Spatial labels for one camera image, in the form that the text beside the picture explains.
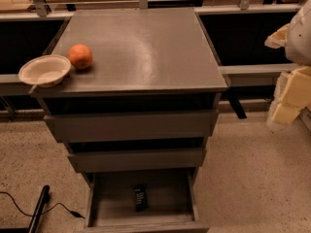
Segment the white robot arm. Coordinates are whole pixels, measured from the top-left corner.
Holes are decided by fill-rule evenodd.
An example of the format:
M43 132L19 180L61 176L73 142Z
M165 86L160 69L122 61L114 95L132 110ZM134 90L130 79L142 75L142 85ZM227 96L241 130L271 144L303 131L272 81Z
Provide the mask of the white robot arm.
M307 0L292 18L268 36L264 44L285 49L295 68L282 72L277 80L267 118L267 126L280 130L290 125L311 104L311 0Z

